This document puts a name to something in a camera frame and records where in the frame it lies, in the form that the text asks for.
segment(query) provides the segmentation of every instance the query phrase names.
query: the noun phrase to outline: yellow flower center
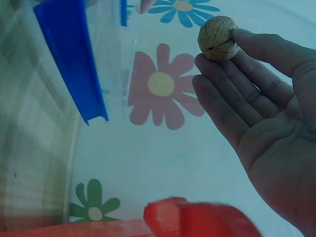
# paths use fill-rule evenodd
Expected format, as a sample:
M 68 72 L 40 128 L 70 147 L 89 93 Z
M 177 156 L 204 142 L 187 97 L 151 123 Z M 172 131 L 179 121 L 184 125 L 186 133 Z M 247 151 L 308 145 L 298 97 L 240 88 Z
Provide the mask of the yellow flower center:
M 175 1 L 173 7 L 178 11 L 191 11 L 192 4 L 187 1 Z
M 161 97 L 169 96 L 174 91 L 174 81 L 171 76 L 166 73 L 152 74 L 148 80 L 147 86 L 152 94 Z
M 101 210 L 97 207 L 90 208 L 88 215 L 92 221 L 101 221 L 103 217 Z

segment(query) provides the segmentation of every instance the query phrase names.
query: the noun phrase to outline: finger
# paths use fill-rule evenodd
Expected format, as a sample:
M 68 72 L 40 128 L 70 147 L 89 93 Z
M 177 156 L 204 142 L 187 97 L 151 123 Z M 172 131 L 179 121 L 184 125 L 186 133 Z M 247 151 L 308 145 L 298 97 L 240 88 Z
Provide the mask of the finger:
M 222 63 L 221 66 L 247 103 L 258 111 L 263 118 L 274 117 L 280 112 L 280 108 L 266 96 L 263 96 L 260 90 L 231 60 Z
M 249 105 L 218 63 L 208 60 L 203 54 L 196 57 L 196 65 L 206 76 L 234 111 L 250 126 L 260 122 L 262 116 Z
M 140 14 L 147 12 L 152 5 L 154 5 L 156 0 L 142 0 L 140 5 Z
M 202 107 L 217 129 L 237 151 L 240 140 L 249 129 L 249 126 L 229 106 L 208 78 L 203 75 L 195 76 L 192 84 Z
M 315 58 L 314 50 L 287 41 L 278 35 L 253 34 L 236 28 L 233 30 L 233 37 L 250 57 L 270 63 L 290 78 L 302 64 Z
M 232 61 L 266 97 L 280 108 L 286 109 L 294 96 L 291 85 L 282 81 L 259 61 L 249 57 L 243 50 L 240 50 Z
M 237 44 L 252 58 L 268 62 L 293 79 L 293 89 L 308 129 L 316 132 L 316 51 L 276 35 L 233 31 Z

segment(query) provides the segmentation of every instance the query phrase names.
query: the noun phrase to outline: blue flower print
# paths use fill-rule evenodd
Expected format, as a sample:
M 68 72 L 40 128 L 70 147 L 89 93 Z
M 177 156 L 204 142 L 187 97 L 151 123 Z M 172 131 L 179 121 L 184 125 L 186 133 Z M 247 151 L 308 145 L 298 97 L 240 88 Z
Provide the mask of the blue flower print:
M 160 19 L 162 23 L 169 23 L 178 13 L 181 24 L 187 28 L 191 28 L 193 23 L 202 26 L 205 21 L 214 16 L 208 14 L 207 11 L 220 11 L 220 9 L 203 5 L 210 0 L 157 0 L 155 5 L 148 11 L 151 14 L 165 12 Z
M 129 8 L 133 8 L 134 6 L 133 5 L 127 5 L 127 9 L 126 9 L 126 16 L 127 16 L 127 19 L 129 19 L 129 17 L 131 16 L 132 14 L 132 10 L 130 10 Z

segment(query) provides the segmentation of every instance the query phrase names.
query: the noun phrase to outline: nut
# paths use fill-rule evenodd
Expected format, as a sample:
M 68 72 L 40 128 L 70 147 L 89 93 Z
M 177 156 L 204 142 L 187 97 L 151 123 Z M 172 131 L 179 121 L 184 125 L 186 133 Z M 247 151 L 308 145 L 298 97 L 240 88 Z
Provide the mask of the nut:
M 236 23 L 227 16 L 216 16 L 205 22 L 197 42 L 206 58 L 224 62 L 237 54 L 239 46 L 233 39 L 234 28 L 237 28 Z

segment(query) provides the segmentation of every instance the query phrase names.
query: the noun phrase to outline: green plaid fabric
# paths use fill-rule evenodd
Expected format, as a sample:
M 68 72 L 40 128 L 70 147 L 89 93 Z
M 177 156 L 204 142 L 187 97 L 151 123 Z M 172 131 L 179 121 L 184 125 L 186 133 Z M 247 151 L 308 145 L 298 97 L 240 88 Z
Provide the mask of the green plaid fabric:
M 0 231 L 67 220 L 80 119 L 33 13 L 0 1 Z

